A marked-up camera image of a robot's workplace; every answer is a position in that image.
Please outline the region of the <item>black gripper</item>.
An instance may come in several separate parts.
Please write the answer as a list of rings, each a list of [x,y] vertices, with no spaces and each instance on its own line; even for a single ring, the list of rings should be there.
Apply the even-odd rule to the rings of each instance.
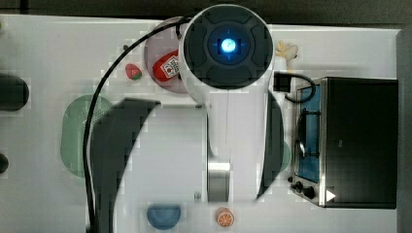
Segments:
[[[288,73],[274,73],[273,89],[279,92],[291,92],[292,75]]]

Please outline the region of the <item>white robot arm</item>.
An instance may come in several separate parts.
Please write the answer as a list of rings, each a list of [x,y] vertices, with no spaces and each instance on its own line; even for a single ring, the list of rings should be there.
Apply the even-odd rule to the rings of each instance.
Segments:
[[[226,200],[257,201],[281,169],[284,128],[273,79],[285,64],[265,21],[238,5],[209,7],[189,21],[178,49],[190,97],[208,119],[208,151],[232,164]],[[115,200],[126,162],[155,100],[125,99],[92,130],[92,183],[97,197],[89,233],[114,233]]]

